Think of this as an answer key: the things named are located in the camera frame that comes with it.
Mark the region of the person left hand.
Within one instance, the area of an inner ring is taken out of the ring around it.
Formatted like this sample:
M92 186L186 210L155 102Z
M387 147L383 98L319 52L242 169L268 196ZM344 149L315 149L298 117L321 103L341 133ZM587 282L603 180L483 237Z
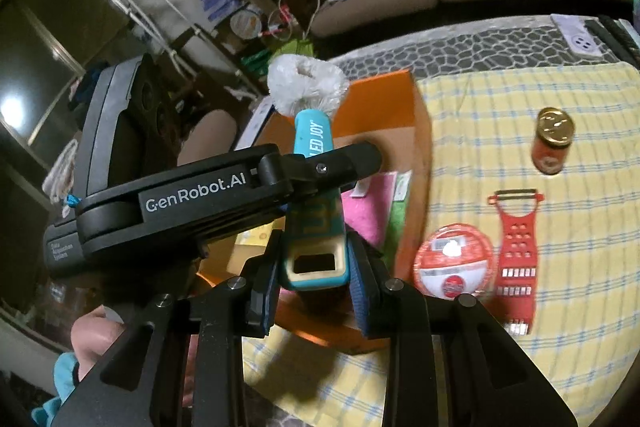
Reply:
M80 381L124 330L122 319L109 307L98 306L78 317L70 331L70 342L78 361L77 375Z

